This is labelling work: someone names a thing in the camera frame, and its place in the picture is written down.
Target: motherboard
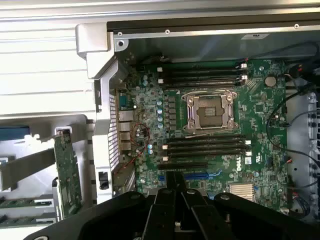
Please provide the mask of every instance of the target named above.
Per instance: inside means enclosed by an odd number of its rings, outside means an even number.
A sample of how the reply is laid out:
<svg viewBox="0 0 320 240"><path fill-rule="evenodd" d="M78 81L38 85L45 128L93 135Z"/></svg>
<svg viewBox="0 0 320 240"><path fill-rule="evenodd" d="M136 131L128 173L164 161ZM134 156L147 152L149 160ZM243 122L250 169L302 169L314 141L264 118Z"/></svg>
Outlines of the motherboard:
<svg viewBox="0 0 320 240"><path fill-rule="evenodd" d="M230 192L279 210L287 204L286 152L267 137L267 120L286 97L281 60L140 65L118 94L122 152L133 159L137 190L165 186L167 171L213 199ZM286 108L271 119L286 148Z"/></svg>

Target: metal bracket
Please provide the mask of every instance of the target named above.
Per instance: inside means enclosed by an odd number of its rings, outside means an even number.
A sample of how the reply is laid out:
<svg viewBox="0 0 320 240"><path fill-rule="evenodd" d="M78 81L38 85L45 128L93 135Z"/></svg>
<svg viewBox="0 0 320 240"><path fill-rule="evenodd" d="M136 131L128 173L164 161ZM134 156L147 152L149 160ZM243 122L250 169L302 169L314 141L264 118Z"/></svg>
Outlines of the metal bracket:
<svg viewBox="0 0 320 240"><path fill-rule="evenodd" d="M106 22L84 23L75 27L76 52L86 60L89 79L98 80L116 59L114 34Z"/></svg>

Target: cpu socket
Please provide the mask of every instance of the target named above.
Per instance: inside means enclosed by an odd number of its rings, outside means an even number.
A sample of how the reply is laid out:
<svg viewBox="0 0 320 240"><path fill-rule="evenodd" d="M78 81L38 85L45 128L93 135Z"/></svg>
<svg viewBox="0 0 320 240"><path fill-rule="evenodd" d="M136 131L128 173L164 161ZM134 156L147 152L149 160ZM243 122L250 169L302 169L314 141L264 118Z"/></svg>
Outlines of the cpu socket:
<svg viewBox="0 0 320 240"><path fill-rule="evenodd" d="M233 103L237 93L227 89L190 92L181 98L187 105L187 125L190 133L215 133L223 129L237 128L234 122Z"/></svg>

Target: circuit board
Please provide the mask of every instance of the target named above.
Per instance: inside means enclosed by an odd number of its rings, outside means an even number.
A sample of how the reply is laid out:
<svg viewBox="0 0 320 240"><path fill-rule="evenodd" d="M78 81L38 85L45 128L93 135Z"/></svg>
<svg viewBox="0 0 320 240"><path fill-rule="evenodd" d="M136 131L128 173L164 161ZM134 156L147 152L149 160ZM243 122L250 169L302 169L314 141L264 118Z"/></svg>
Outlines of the circuit board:
<svg viewBox="0 0 320 240"><path fill-rule="evenodd" d="M62 219L65 219L77 213L82 206L78 162L69 133L61 132L54 138L54 154L59 180L59 205Z"/></svg>
<svg viewBox="0 0 320 240"><path fill-rule="evenodd" d="M188 110L183 96L192 91L208 91L209 88L171 88L163 89L159 84L159 71L170 69L197 70L201 68L228 68L235 66L234 61L197 62L197 63L166 63L144 65L133 69L127 79L128 99L119 110L132 109L134 122L143 123L149 128L149 146L135 161L136 186L141 193L149 189L165 186L165 171L158 165L163 163L161 146L167 140L184 138L190 133L184 131L188 124ZM279 210L286 206L287 181L286 166L280 171L278 167L283 161L285 152L274 147L267 138L266 122L275 107L286 97L286 83L283 78L285 65L281 60L251 60L247 63L248 76L243 85L228 88L236 93L233 103L234 122L236 127L222 134L243 135L250 141L248 155L207 155L196 156L188 161L207 162L206 169L190 169L180 167L170 171L181 171L184 174L207 172L209 178L186 178L189 188L202 189L213 198L220 192L230 192L230 184L252 184L254 201L263 206ZM276 84L267 86L265 79L276 77ZM270 133L272 140L282 147L287 145L287 132L281 123L286 122L286 109L282 108L272 120ZM143 136L137 141L144 141ZM139 152L132 146L131 155Z"/></svg>

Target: vent grille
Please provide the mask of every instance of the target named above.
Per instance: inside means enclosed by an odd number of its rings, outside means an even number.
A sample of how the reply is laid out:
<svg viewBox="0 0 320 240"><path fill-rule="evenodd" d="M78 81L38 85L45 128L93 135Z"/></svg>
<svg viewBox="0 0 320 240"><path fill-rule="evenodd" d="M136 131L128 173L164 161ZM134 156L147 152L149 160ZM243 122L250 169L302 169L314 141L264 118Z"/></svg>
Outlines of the vent grille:
<svg viewBox="0 0 320 240"><path fill-rule="evenodd" d="M109 161L111 171L119 163L119 145L118 145L118 131L117 131L117 112L115 96L110 94L110 128L108 133L109 141Z"/></svg>

